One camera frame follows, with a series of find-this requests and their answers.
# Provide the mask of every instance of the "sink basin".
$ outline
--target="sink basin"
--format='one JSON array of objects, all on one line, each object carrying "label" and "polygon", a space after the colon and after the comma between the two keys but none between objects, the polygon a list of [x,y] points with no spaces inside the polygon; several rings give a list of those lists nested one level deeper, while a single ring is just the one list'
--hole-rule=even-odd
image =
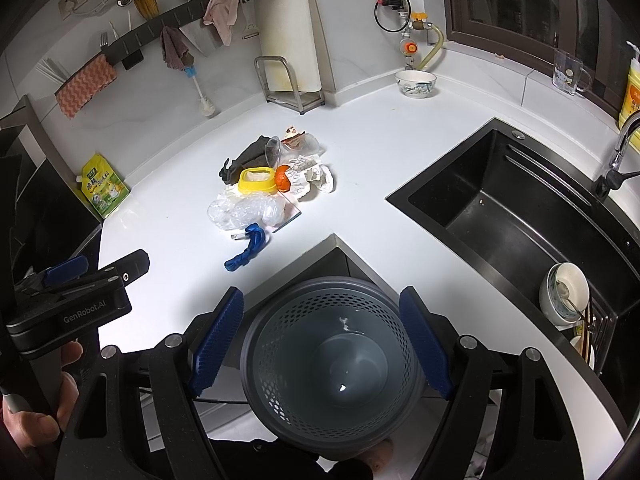
[{"label": "sink basin", "polygon": [[[387,200],[523,311],[626,435],[640,401],[640,232],[590,187],[559,155],[494,119]],[[594,372],[569,345],[571,330],[557,330],[538,306],[540,283],[558,262],[578,265],[590,285]]]}]

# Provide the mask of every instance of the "black pants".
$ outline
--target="black pants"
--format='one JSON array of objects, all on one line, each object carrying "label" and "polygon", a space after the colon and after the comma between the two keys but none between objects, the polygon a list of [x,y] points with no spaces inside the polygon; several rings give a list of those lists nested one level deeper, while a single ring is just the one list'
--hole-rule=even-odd
[{"label": "black pants", "polygon": [[[325,472],[318,464],[318,455],[302,451],[281,440],[266,442],[234,442],[211,440],[211,445],[229,480],[372,480],[373,472],[364,462],[354,458],[338,462]],[[173,480],[164,449],[151,454],[156,476]]]}]

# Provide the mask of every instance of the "finger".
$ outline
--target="finger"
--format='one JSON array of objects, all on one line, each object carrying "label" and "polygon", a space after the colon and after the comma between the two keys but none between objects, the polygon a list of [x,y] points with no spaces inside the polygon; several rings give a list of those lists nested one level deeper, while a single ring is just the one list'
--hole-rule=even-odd
[{"label": "finger", "polygon": [[2,418],[13,440],[23,451],[50,444],[60,434],[52,416],[33,412],[13,413],[5,402],[2,403]]},{"label": "finger", "polygon": [[82,345],[77,341],[70,341],[62,346],[62,365],[75,363],[82,357]]},{"label": "finger", "polygon": [[74,378],[66,372],[62,372],[62,386],[60,386],[60,405],[56,412],[56,418],[62,431],[66,431],[71,412],[78,400],[78,386]]}]

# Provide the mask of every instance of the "brown window frame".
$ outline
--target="brown window frame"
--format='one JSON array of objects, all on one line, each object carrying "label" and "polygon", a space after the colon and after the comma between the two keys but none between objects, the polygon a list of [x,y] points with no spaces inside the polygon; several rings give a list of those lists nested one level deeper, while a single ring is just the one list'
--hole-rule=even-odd
[{"label": "brown window frame", "polygon": [[[469,16],[468,0],[444,0],[447,20],[447,38],[457,43],[495,52],[516,62],[522,63],[548,76],[553,75],[554,48],[533,38],[523,36],[504,28],[474,22]],[[596,69],[585,67],[593,81],[605,87],[603,97],[596,95],[592,88],[583,95],[614,118],[618,117],[623,97],[608,87],[609,61],[611,51],[607,31],[612,22],[610,13],[614,12],[605,0],[598,0],[600,18],[598,58]],[[575,55],[577,39],[578,10],[577,0],[559,0],[558,48]]]}]

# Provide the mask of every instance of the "cutting board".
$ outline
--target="cutting board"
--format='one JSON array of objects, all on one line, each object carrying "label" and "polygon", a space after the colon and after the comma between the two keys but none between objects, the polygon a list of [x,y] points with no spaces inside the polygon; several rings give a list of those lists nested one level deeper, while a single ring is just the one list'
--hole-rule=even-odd
[{"label": "cutting board", "polygon": [[[254,6],[262,55],[284,57],[301,92],[321,89],[309,0],[254,0]],[[264,66],[269,90],[291,91],[282,63],[266,61]]]}]

